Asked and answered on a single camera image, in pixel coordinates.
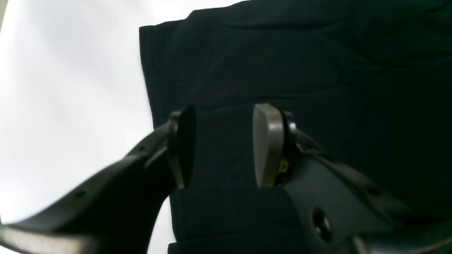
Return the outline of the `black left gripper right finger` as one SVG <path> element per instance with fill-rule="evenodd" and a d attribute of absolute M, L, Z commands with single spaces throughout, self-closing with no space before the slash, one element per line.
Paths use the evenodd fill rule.
<path fill-rule="evenodd" d="M 450 254 L 451 220 L 417 211 L 328 155 L 269 103 L 253 110 L 255 179 L 287 193 L 311 254 Z"/>

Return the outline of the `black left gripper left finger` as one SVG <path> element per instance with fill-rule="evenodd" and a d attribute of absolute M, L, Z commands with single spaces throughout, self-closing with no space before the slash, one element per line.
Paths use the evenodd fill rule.
<path fill-rule="evenodd" d="M 43 211 L 1 225 L 21 254 L 145 254 L 165 199 L 189 186 L 196 142 L 190 106 Z"/>

